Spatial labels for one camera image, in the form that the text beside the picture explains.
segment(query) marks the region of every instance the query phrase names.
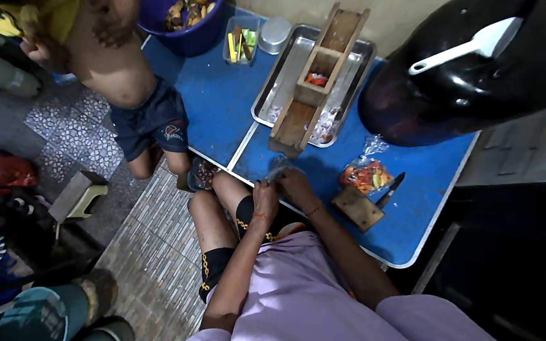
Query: person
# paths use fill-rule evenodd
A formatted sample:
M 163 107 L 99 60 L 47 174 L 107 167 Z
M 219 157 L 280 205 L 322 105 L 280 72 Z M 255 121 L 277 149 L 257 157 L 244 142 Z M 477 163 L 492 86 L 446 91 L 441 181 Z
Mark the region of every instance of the person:
M 443 298 L 401 296 L 299 170 L 255 183 L 252 194 L 223 172 L 213 185 L 215 193 L 195 193 L 189 207 L 203 253 L 199 292 L 207 303 L 190 341 L 492 340 Z M 279 204 L 276 188 L 306 214 L 306 223 Z
M 39 9 L 30 37 L 19 24 L 26 4 Z M 151 177 L 162 155 L 172 173 L 185 174 L 189 120 L 181 95 L 153 73 L 140 49 L 139 12 L 140 0 L 0 0 L 0 33 L 25 36 L 21 49 L 30 59 L 75 74 L 109 102 L 115 139 L 136 178 Z

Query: black pot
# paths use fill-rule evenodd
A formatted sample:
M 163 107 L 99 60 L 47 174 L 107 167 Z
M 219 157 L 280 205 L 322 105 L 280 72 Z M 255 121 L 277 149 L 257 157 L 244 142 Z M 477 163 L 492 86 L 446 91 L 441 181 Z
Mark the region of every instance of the black pot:
M 517 16 L 522 27 L 496 59 L 474 53 L 410 76 L 409 67 Z M 358 110 L 372 134 L 426 146 L 546 108 L 546 1 L 452 0 L 431 14 L 372 76 Z

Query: navy blue shorts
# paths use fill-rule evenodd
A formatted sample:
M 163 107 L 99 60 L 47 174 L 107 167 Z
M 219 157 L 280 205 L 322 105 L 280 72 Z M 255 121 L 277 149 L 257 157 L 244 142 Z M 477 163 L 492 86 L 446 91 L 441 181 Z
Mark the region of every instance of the navy blue shorts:
M 185 153 L 189 148 L 189 119 L 183 98 L 161 78 L 139 107 L 125 109 L 111 105 L 111 121 L 117 131 L 115 141 L 128 162 L 156 142 L 168 152 Z

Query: printed logo on shorts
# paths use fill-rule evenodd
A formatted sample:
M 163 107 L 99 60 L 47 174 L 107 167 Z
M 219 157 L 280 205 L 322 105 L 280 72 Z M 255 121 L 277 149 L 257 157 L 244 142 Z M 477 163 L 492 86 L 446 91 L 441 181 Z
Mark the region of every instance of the printed logo on shorts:
M 180 128 L 177 126 L 180 126 L 182 123 L 179 121 L 173 121 L 172 123 L 174 124 L 170 124 L 164 129 L 164 136 L 166 137 L 166 140 L 170 141 L 172 138 L 178 138 L 179 140 L 184 141 L 183 137 L 177 134 L 177 132 L 180 130 Z

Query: white spatula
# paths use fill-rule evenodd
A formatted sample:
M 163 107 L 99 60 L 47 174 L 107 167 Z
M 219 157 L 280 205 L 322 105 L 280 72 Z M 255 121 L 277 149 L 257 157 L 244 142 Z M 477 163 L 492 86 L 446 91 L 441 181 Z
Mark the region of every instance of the white spatula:
M 411 75 L 418 75 L 472 52 L 484 57 L 496 58 L 511 43 L 523 21 L 523 19 L 514 16 L 488 25 L 477 31 L 470 42 L 416 62 L 408 69 L 408 72 Z

